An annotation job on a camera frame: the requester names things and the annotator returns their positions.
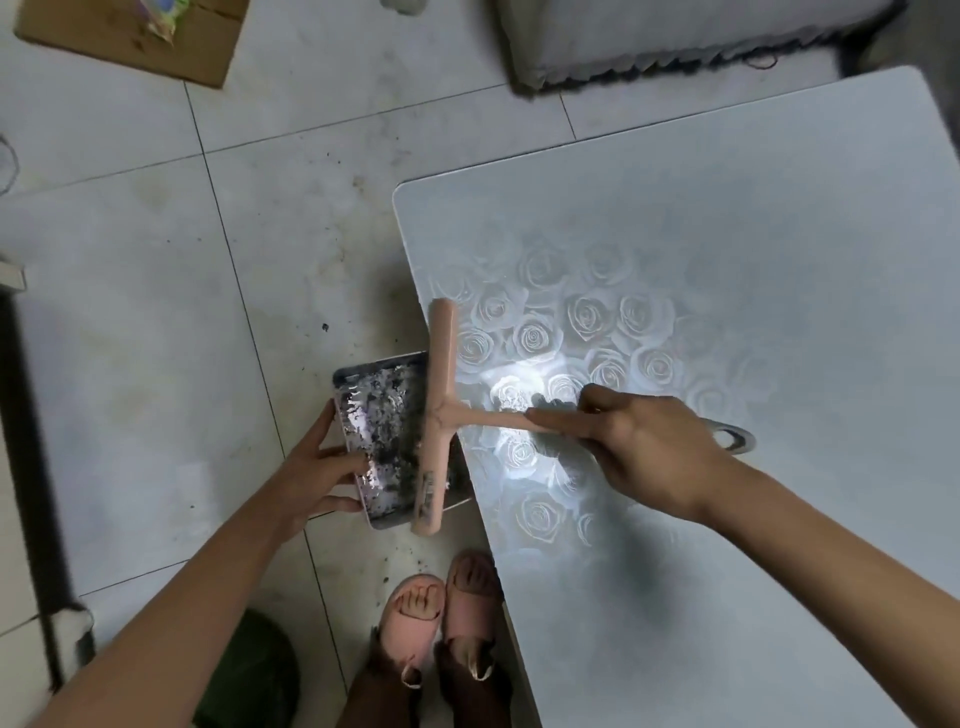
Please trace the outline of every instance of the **person's right hand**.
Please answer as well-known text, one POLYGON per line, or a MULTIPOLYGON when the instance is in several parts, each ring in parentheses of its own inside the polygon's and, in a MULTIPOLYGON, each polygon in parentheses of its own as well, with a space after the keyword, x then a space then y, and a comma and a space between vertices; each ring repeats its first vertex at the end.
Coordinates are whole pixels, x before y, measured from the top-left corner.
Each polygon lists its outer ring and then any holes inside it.
POLYGON ((644 397, 588 384, 578 411, 528 409, 531 422, 579 438, 611 485, 650 508, 705 522, 717 497, 760 475, 720 447, 673 397, 644 397))

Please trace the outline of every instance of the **sandal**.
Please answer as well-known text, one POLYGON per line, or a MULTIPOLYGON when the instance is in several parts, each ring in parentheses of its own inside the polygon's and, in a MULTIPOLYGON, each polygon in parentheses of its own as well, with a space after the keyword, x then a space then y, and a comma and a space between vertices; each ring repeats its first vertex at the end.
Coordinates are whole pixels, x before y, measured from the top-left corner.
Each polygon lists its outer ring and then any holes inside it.
POLYGON ((380 617, 377 630, 380 646, 394 665, 400 668, 400 679, 408 688, 420 688, 420 668, 433 646, 444 614, 444 582, 432 574, 408 576, 396 585, 380 617), (412 587, 436 586, 440 590, 440 608, 433 619, 408 617, 400 612, 400 598, 412 587))
MULTIPOLYGON (((500 581, 496 575, 496 567, 489 553, 476 549, 461 551, 450 564, 450 572, 446 578, 446 612, 444 614, 444 641, 449 644, 458 637, 472 637, 491 646, 494 640, 496 614, 503 601, 500 592, 500 581), (472 562, 475 569, 488 572, 491 582, 496 584, 493 594, 474 594, 458 589, 456 575, 459 569, 472 562)), ((466 666, 474 680, 486 680, 493 672, 493 663, 489 661, 483 674, 480 674, 477 662, 466 666)))

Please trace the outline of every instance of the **person's left arm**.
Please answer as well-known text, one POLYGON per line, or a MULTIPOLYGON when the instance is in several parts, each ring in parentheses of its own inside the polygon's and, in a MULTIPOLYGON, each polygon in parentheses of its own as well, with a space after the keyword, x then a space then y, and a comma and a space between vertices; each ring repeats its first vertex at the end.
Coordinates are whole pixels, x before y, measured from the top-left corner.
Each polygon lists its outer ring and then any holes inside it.
POLYGON ((53 697, 33 728, 190 725, 276 551, 311 516, 361 508, 353 498, 329 495, 338 481, 367 468, 362 453, 320 450, 333 417, 330 401, 280 469, 53 697))

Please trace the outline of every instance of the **brown cardboard box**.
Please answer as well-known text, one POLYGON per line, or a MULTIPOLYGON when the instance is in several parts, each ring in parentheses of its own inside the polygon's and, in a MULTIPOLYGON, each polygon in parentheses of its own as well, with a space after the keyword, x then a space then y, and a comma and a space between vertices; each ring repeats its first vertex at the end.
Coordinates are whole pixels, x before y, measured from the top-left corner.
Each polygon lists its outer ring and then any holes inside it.
POLYGON ((23 0, 14 32, 33 43, 221 88, 250 0, 193 0, 173 45, 136 0, 23 0))

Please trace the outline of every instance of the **person's left hand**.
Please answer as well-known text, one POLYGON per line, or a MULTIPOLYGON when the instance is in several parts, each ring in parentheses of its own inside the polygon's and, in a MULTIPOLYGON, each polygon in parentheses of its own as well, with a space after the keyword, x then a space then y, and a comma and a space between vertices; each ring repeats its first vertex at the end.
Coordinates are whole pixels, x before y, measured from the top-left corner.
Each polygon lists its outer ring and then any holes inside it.
POLYGON ((347 454, 343 447, 320 449, 335 414, 333 400, 329 400, 317 422, 250 500, 257 509, 276 514, 283 541, 300 533, 313 516, 327 511, 363 510, 355 498, 329 494, 337 483, 353 482, 353 475, 365 473, 368 467, 363 452, 347 454))

